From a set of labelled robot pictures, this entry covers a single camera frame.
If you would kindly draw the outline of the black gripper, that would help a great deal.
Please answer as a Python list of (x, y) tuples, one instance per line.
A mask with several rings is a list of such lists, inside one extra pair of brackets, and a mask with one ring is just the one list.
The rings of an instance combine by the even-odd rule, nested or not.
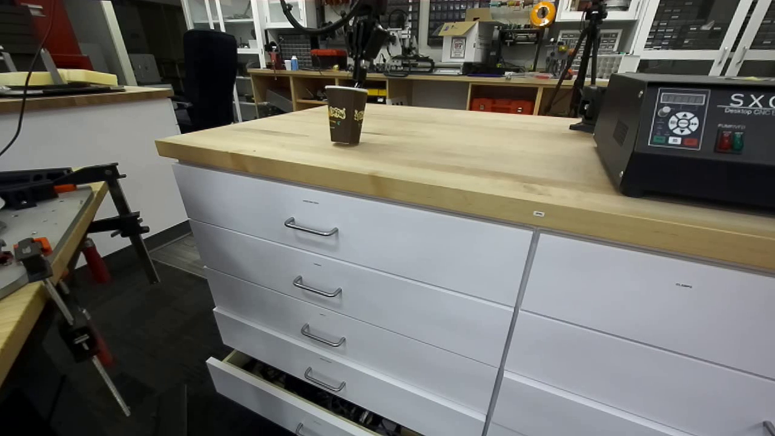
[(357, 86), (366, 80), (366, 64), (368, 64), (371, 36), (376, 27), (377, 27), (377, 5), (359, 2), (354, 7), (354, 17), (348, 27), (348, 54), (352, 54), (352, 74)]

